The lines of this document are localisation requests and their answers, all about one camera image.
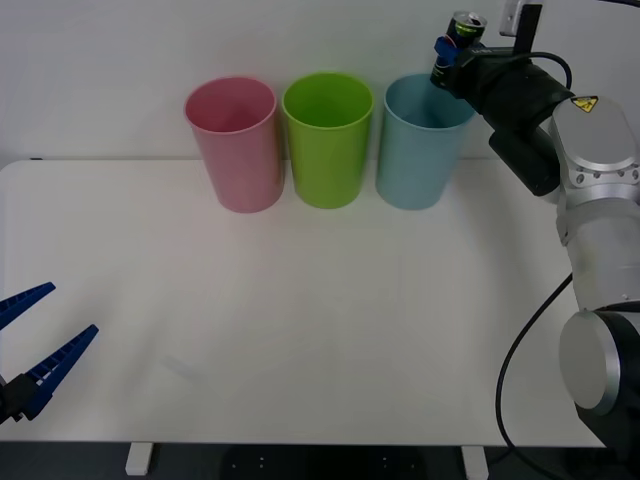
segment blue cup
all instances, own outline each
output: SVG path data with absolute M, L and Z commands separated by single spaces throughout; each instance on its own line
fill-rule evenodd
M 378 193 L 397 208 L 431 207 L 451 177 L 474 111 L 423 73 L 393 82 L 384 100 Z

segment white table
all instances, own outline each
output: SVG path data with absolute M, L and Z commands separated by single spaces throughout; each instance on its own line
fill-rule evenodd
M 370 172 L 339 210 L 289 176 L 272 208 L 235 214 L 186 160 L 19 162 L 0 195 L 4 296 L 58 287 L 3 331 L 5 377 L 100 328 L 0 440 L 501 445 L 500 364 L 570 271 L 555 207 L 499 161 L 461 162 L 422 212 L 384 203 Z M 575 310 L 568 290 L 512 363 L 516 444 L 601 445 L 557 366 Z

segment black cable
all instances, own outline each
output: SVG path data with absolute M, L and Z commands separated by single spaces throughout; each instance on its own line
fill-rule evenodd
M 565 86 L 567 87 L 567 90 L 571 90 L 571 86 L 573 85 L 573 73 L 571 73 L 571 67 L 569 66 L 569 64 L 564 58 L 562 58 L 559 55 L 556 55 L 555 53 L 549 53 L 549 52 L 520 53 L 518 55 L 514 55 L 513 57 L 510 57 L 508 62 L 517 62 L 519 60 L 528 60 L 530 58 L 545 58 L 547 60 L 556 62 L 558 65 L 560 65 L 564 70 L 564 74 L 566 77 Z
M 507 369 L 509 368 L 509 363 L 511 363 L 513 354 L 516 352 L 516 349 L 522 342 L 522 339 L 529 332 L 529 330 L 531 330 L 531 327 L 533 327 L 534 323 L 536 323 L 538 318 L 540 318 L 540 316 L 549 307 L 549 305 L 551 305 L 553 301 L 556 298 L 558 298 L 558 296 L 562 293 L 562 291 L 565 288 L 567 288 L 567 286 L 571 283 L 571 280 L 573 280 L 573 275 L 569 275 L 567 278 L 565 278 L 565 280 L 558 286 L 558 288 L 555 289 L 555 291 L 549 296 L 549 298 L 547 298 L 544 301 L 544 303 L 540 306 L 540 308 L 538 308 L 536 313 L 533 314 L 531 319 L 526 323 L 526 325 L 520 331 L 516 339 L 513 341 L 511 348 L 507 352 L 507 356 L 505 357 L 504 362 L 502 363 L 502 368 L 500 368 L 500 375 L 498 375 L 498 383 L 496 385 L 496 405 L 495 405 L 496 420 L 498 422 L 498 429 L 500 430 L 500 435 L 502 435 L 502 438 L 504 439 L 505 443 L 509 447 L 509 451 L 511 451 L 529 468 L 535 470 L 536 472 L 538 472 L 539 474 L 547 478 L 550 478 L 551 480 L 565 480 L 565 479 L 560 475 L 550 472 L 546 468 L 543 468 L 537 463 L 535 463 L 529 457 L 524 455 L 520 450 L 518 450 L 518 447 L 516 447 L 514 443 L 511 441 L 511 438 L 509 437 L 509 434 L 507 433 L 507 430 L 504 427 L 504 420 L 502 419 L 502 389 L 504 387 L 504 379 L 507 375 Z
M 640 1 L 638 0 L 600 0 L 605 3 L 618 3 L 620 5 L 629 5 L 630 7 L 640 8 Z

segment green cup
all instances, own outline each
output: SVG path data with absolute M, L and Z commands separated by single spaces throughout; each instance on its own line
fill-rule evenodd
M 351 203 L 360 193 L 367 158 L 371 89 L 343 73 L 314 73 L 287 89 L 282 106 L 300 198 L 319 208 Z

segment soda can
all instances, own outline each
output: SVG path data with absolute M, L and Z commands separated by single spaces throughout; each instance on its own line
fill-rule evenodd
M 473 12 L 459 11 L 453 14 L 449 28 L 444 38 L 451 46 L 465 49 L 480 43 L 482 34 L 487 27 L 487 20 Z M 431 72 L 431 81 L 439 87 L 444 87 L 451 65 L 442 57 L 436 59 Z

